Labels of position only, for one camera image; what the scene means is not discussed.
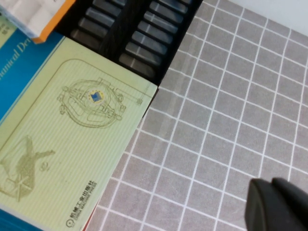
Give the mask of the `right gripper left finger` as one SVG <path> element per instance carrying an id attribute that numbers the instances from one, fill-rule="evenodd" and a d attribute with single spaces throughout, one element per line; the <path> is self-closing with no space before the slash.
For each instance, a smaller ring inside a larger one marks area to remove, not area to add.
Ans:
<path id="1" fill-rule="evenodd" d="M 245 207 L 249 231 L 294 231 L 296 219 L 274 186 L 262 179 L 250 180 Z"/>

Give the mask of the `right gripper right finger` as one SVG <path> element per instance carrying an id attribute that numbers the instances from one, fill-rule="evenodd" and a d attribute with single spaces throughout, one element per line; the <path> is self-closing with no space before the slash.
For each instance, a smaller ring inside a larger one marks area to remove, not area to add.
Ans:
<path id="1" fill-rule="evenodd" d="M 272 185 L 282 195 L 295 217 L 308 230 L 308 194 L 283 178 L 273 178 Z"/>

